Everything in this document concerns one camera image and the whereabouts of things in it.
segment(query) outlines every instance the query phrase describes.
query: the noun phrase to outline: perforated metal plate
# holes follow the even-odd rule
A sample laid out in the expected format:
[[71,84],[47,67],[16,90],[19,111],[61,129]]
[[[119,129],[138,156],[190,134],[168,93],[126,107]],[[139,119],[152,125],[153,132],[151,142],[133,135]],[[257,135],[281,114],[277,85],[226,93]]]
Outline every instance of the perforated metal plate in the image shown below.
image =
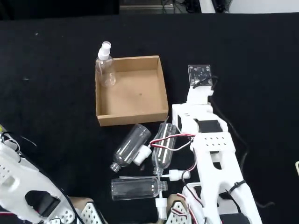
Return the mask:
[[187,214],[186,216],[178,216],[174,214],[172,211],[170,211],[169,216],[167,218],[166,224],[191,224],[191,216],[184,208],[183,204],[181,202],[175,202],[172,206],[172,208]]

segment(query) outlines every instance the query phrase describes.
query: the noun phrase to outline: white robot part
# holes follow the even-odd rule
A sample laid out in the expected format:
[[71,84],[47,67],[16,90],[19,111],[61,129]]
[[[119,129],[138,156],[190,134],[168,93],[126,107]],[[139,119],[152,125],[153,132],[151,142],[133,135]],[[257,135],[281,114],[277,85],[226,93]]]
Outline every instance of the white robot part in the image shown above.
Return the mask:
[[[28,205],[25,196],[30,191],[46,191],[60,203],[47,217],[42,217]],[[75,214],[62,192],[28,160],[21,157],[13,149],[0,142],[0,205],[16,214],[21,220],[32,223],[45,223],[54,219],[62,219],[70,224]]]
[[[194,75],[199,80],[203,78],[201,73]],[[251,190],[240,171],[227,123],[213,113],[208,103],[208,96],[212,94],[211,85],[199,85],[195,89],[190,86],[187,102],[172,105],[172,123],[181,133],[195,135],[190,149],[196,155],[200,183],[189,183],[189,189],[184,187],[182,193],[198,224],[221,224],[220,215],[237,213],[236,205],[228,204],[229,200],[220,198],[220,193],[226,191],[251,224],[261,224]],[[203,207],[194,198],[197,195],[194,190],[196,186],[201,186],[200,200]],[[218,208],[217,203],[225,206]]]

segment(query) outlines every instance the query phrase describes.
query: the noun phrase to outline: black cloth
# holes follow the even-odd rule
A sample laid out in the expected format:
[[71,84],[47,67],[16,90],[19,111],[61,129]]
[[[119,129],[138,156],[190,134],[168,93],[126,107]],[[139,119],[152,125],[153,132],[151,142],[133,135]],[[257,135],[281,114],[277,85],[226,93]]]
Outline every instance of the black cloth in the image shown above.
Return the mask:
[[[22,151],[68,195],[95,200],[109,223],[155,221],[154,199],[112,202],[111,178],[151,175],[131,164],[109,169],[132,126],[100,127],[94,62],[103,41],[113,57],[160,55],[169,108],[186,101],[188,64],[210,64],[220,77],[214,100],[250,145],[244,179],[263,223],[295,223],[298,175],[299,14],[109,16],[0,22],[0,123],[38,145]],[[145,124],[154,134],[158,123]],[[236,155],[244,148],[233,136]],[[192,153],[174,153],[185,169]],[[196,173],[191,180],[196,180]],[[169,193],[181,182],[169,183]]]

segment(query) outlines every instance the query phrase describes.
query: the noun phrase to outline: bottle cap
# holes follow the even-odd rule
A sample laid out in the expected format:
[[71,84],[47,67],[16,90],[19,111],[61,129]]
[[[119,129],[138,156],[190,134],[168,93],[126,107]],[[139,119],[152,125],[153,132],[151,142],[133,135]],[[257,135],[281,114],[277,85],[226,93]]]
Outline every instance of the bottle cap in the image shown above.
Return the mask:
[[140,166],[140,164],[149,157],[151,154],[151,149],[145,145],[140,146],[139,151],[133,162],[137,165]]
[[[169,174],[162,175],[162,177],[169,177],[170,181],[178,181],[178,180],[182,179],[183,172],[184,172],[183,170],[171,169],[171,170],[169,170]],[[189,171],[185,172],[183,178],[189,179],[190,172]]]
[[118,172],[120,170],[120,165],[118,165],[116,162],[112,163],[112,165],[110,166],[110,168],[114,171],[114,172]]
[[108,41],[105,41],[102,43],[102,47],[100,48],[98,52],[98,57],[100,60],[107,60],[110,55],[110,49],[111,49],[111,43]]
[[156,208],[158,211],[158,217],[161,220],[167,219],[167,198],[156,198]]

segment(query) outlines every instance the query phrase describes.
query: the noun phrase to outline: black cable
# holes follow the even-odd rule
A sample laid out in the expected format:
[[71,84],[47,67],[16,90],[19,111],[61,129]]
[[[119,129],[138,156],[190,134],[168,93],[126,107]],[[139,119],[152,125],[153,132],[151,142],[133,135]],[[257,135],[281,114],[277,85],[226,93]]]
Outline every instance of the black cable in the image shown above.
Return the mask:
[[182,173],[182,182],[183,182],[183,184],[184,184],[184,186],[188,189],[188,191],[190,191],[190,193],[192,194],[192,196],[194,197],[194,199],[202,206],[202,207],[204,207],[204,204],[194,195],[194,193],[191,191],[191,189],[187,186],[187,184],[186,184],[186,182],[185,182],[185,179],[184,179],[184,174],[187,172],[187,171],[189,171],[189,170],[191,170],[193,167],[195,167],[195,165],[196,165],[196,154],[195,154],[195,150],[193,150],[193,154],[194,154],[194,162],[193,162],[193,164],[192,164],[192,166],[190,167],[190,168],[188,168],[188,169],[186,169],[186,170],[184,170],[183,171],[183,173]]
[[17,136],[21,137],[22,139],[24,139],[24,140],[30,142],[30,143],[31,143],[32,145],[34,145],[35,147],[37,147],[37,145],[36,145],[33,141],[29,140],[28,138],[26,138],[26,137],[24,137],[24,136],[22,136],[22,135],[20,135],[20,134],[16,134],[16,133],[14,133],[14,132],[8,132],[8,131],[2,132],[2,134],[0,135],[0,140],[1,140],[2,142],[4,141],[4,137],[5,137],[6,134],[14,134],[14,135],[17,135]]
[[206,78],[200,80],[199,82],[197,82],[197,83],[193,86],[193,88],[195,89],[195,88],[199,87],[204,81],[209,80],[209,79],[216,79],[215,84],[212,86],[212,89],[214,89],[215,86],[216,86],[216,84],[217,84],[217,82],[218,82],[218,79],[219,79],[218,76],[210,76],[210,77],[206,77]]
[[240,187],[242,184],[246,183],[245,180],[242,180],[240,182],[236,182],[233,187],[231,187],[231,189],[229,189],[228,194],[230,195],[233,190],[235,190],[236,188]]
[[5,136],[6,134],[13,134],[13,133],[12,133],[12,132],[7,132],[7,131],[2,132],[1,135],[0,135],[0,139],[1,139],[1,141],[4,141],[4,136]]
[[268,202],[266,204],[260,204],[259,202],[255,201],[256,205],[258,208],[261,208],[261,209],[265,209],[265,208],[268,208],[269,206],[272,206],[272,205],[275,205],[274,202]]
[[[244,155],[242,156],[241,160],[240,160],[240,170],[241,170],[241,173],[243,174],[243,168],[244,168],[244,163],[245,163],[245,160],[247,158],[247,155],[248,153],[250,152],[250,147],[249,145],[247,144],[247,142],[245,142],[245,140],[239,135],[239,133],[237,132],[237,130],[235,129],[235,127],[232,125],[232,123],[227,119],[227,117],[224,116],[224,114],[221,112],[221,110],[219,109],[219,107],[216,105],[216,103],[214,102],[213,98],[210,97],[210,102],[213,106],[213,108],[215,108],[215,110],[217,111],[217,113],[220,115],[220,117],[226,122],[229,124],[230,128],[232,129],[234,135],[237,137],[237,139],[245,146],[245,153]],[[271,205],[275,205],[274,202],[268,202],[266,203],[265,205],[262,205],[260,204],[259,202],[255,201],[257,207],[259,208],[267,208]]]
[[214,102],[212,97],[210,97],[210,102],[211,102],[213,108],[215,108],[217,113],[220,115],[220,117],[230,126],[230,128],[232,129],[232,131],[233,131],[234,135],[237,137],[237,139],[245,146],[245,153],[244,153],[243,157],[240,160],[240,170],[243,173],[244,163],[245,163],[246,157],[249,153],[250,147],[247,144],[247,142],[245,142],[245,140],[239,135],[239,133],[237,132],[235,127],[232,125],[232,123],[227,119],[227,117],[224,116],[224,114],[221,112],[221,110],[219,109],[217,104]]

